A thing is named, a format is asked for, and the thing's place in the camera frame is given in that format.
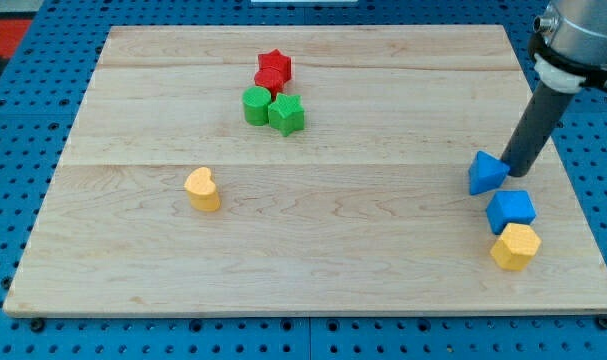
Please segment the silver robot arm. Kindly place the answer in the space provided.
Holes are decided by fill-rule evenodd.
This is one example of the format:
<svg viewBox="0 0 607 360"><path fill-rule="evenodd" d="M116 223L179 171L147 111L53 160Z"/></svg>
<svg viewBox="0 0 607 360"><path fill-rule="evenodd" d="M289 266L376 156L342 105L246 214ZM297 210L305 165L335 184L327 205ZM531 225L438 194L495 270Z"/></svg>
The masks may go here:
<svg viewBox="0 0 607 360"><path fill-rule="evenodd" d="M529 56L539 83L501 161L525 176L584 88L607 93L607 0L552 0L533 22Z"/></svg>

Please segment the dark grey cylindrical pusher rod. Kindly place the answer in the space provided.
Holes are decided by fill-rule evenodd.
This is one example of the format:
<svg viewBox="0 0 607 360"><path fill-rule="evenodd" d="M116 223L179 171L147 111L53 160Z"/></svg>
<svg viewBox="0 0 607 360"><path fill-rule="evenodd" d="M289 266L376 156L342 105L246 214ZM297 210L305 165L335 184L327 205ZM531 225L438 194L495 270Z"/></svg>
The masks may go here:
<svg viewBox="0 0 607 360"><path fill-rule="evenodd" d="M573 98L574 94L538 83L501 155L509 176L529 172Z"/></svg>

